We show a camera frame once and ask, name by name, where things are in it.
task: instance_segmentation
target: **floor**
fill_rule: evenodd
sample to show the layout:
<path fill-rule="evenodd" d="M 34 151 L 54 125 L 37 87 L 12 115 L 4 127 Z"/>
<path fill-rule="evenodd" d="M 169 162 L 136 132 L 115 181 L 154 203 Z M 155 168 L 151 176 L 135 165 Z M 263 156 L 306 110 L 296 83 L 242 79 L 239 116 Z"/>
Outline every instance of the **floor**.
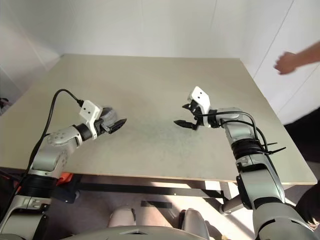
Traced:
<path fill-rule="evenodd" d="M 206 188 L 217 190 L 218 182 L 212 181 L 183 181 L 152 178 L 125 178 L 111 176 L 85 176 L 84 182 L 131 184 L 157 187 L 175 188 Z M 237 186 L 228 184 L 231 196 L 238 194 Z M 295 204 L 310 186 L 293 186 L 286 190 L 289 203 Z M 159 208 L 141 206 L 141 201 L 157 201 L 172 203 L 170 207 Z M 79 234 L 84 231 L 105 228 L 109 217 L 116 208 L 129 205 L 135 209 L 137 225 L 152 225 L 177 227 L 179 213 L 183 209 L 198 210 L 205 219 L 210 236 L 220 240 L 222 235 L 228 239 L 252 240 L 253 233 L 252 211 L 245 208 L 230 215 L 223 216 L 219 211 L 220 203 L 215 200 L 201 197 L 163 196 L 138 193 L 93 192 L 82 191 L 73 204 L 59 200 L 53 203 L 47 212 L 50 217 L 49 227 L 45 239 L 56 240 Z"/>

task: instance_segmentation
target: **table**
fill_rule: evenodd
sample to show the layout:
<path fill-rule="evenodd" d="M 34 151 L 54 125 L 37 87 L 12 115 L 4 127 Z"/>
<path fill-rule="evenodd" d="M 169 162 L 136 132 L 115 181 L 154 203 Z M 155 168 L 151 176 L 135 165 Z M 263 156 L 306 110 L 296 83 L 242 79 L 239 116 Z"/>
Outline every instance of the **table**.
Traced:
<path fill-rule="evenodd" d="M 66 88 L 78 98 L 112 106 L 126 124 L 114 134 L 88 140 L 65 171 L 77 174 L 235 182 L 235 159 L 223 129 L 198 131 L 173 123 L 192 121 L 181 108 L 195 86 L 213 108 L 251 113 L 285 185 L 314 184 L 316 178 L 290 136 L 235 58 L 165 58 L 66 54 L 0 117 L 0 166 L 24 169 L 45 126 L 54 93 Z M 48 132 L 79 124 L 80 108 L 67 94 L 56 102 Z"/>

